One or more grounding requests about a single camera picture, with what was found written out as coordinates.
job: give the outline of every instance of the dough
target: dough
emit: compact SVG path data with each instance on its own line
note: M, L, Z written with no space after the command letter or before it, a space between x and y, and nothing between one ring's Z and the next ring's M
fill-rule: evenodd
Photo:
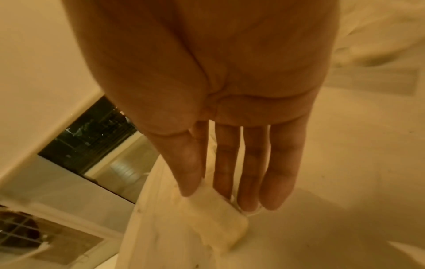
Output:
M204 181L190 197L175 189L174 204L204 245L226 252L248 231L248 218Z

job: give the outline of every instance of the skin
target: skin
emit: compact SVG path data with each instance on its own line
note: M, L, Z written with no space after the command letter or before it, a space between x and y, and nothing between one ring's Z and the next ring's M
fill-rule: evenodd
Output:
M182 195L204 176L212 120L214 188L230 197L243 132L238 204L280 207L328 71L337 0L63 3L94 78L162 154Z

